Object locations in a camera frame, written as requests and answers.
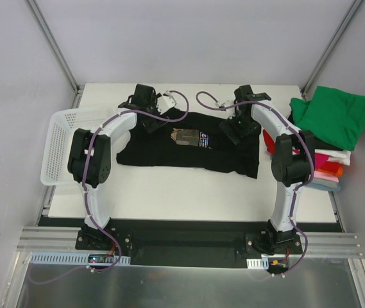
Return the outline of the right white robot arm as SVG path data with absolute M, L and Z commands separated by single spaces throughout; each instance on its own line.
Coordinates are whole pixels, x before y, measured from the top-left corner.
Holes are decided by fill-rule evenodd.
M 238 145 L 252 133 L 267 131 L 275 141 L 271 171 L 277 181 L 275 207 L 264 233 L 252 241 L 259 253 L 274 255 L 296 242 L 296 212 L 303 186 L 313 179 L 315 140 L 284 117 L 265 93 L 254 93 L 250 85 L 234 91 L 233 116 L 220 129 Z

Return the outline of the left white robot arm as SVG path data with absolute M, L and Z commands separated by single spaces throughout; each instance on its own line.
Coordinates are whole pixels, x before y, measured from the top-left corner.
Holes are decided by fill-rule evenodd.
M 134 93 L 97 128 L 75 130 L 67 169 L 82 189 L 86 216 L 79 238 L 84 243 L 92 243 L 100 250 L 112 244 L 113 235 L 107 229 L 110 215 L 103 189 L 111 172 L 112 145 L 139 123 L 147 131 L 154 132 L 166 123 L 163 115 L 175 105 L 169 91 L 161 94 L 153 87 L 138 84 Z

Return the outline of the black graphic t-shirt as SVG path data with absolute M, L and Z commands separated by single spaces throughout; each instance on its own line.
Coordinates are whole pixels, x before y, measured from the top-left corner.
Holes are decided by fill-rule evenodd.
M 251 132 L 234 144 L 219 127 L 223 121 L 190 112 L 184 120 L 166 123 L 151 133 L 137 123 L 116 161 L 125 166 L 202 168 L 257 178 L 260 125 L 252 124 Z

